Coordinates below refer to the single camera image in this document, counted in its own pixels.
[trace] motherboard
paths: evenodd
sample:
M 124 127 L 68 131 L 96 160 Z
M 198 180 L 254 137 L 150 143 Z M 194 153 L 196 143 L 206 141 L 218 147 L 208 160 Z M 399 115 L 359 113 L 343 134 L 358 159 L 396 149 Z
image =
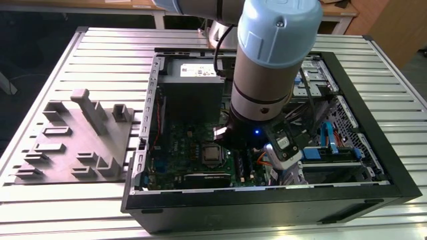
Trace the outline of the motherboard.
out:
M 227 112 L 223 111 L 220 115 L 222 119 L 227 118 Z M 235 152 L 214 143 L 212 129 L 218 126 L 220 123 L 170 125 L 168 134 L 163 135 L 163 146 L 154 147 L 148 161 L 150 190 L 254 187 L 267 184 L 262 165 L 254 165 L 244 177 L 239 174 L 244 166 L 235 164 L 239 158 L 256 161 L 263 152 Z

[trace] wooden desk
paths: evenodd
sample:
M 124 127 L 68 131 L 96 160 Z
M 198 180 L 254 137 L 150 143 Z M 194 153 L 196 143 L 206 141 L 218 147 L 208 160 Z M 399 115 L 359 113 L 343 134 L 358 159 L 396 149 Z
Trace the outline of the wooden desk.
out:
M 332 34 L 344 34 L 347 27 L 359 15 L 350 4 L 346 9 L 334 4 L 322 4 L 323 21 L 338 23 Z M 23 12 L 56 12 L 85 14 L 136 14 L 152 15 L 156 29 L 166 29 L 164 16 L 176 16 L 156 7 L 151 0 L 131 0 L 128 2 L 105 3 L 104 0 L 0 0 L 0 10 Z
M 101 8 L 101 9 L 158 9 L 151 0 L 131 0 L 105 3 L 104 0 L 1 0 L 0 4 L 16 6 L 60 7 L 60 8 Z

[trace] circuit board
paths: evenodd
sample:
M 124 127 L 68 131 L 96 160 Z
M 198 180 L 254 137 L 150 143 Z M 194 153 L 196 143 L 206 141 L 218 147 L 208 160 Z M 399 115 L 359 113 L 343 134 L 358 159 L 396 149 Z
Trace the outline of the circuit board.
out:
M 214 127 L 220 124 L 171 124 L 170 133 L 163 147 L 154 150 L 148 162 L 150 189 L 179 189 L 184 175 L 188 174 L 226 174 L 231 176 L 228 187 L 254 187 L 266 185 L 264 167 L 254 166 L 252 177 L 242 179 L 236 176 L 235 153 L 214 143 Z M 204 162 L 204 149 L 220 149 L 220 162 L 218 165 L 207 165 Z M 255 162 L 256 156 L 247 153 Z

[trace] white label sticker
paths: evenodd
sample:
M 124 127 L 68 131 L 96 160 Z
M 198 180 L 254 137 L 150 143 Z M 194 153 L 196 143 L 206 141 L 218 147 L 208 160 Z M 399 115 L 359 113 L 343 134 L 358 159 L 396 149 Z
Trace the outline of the white label sticker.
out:
M 274 180 L 278 180 L 279 174 L 276 173 L 276 171 L 274 169 L 271 169 L 270 175 L 274 178 Z
M 144 5 L 134 5 L 132 7 L 136 9 L 151 9 L 152 8 L 152 6 L 144 6 Z
M 342 12 L 340 13 L 342 16 L 356 16 L 356 13 L 350 13 L 350 12 Z
M 278 145 L 280 149 L 286 149 L 287 146 L 290 146 L 290 140 L 287 137 L 283 137 L 282 139 L 278 140 Z
M 183 64 L 180 65 L 182 77 L 216 77 L 214 64 Z

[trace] wooden cabinet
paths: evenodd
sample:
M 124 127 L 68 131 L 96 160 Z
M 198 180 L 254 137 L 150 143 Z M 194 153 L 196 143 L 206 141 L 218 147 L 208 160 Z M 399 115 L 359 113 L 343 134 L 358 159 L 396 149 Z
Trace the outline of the wooden cabinet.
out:
M 352 0 L 347 35 L 370 35 L 398 68 L 427 42 L 427 0 Z

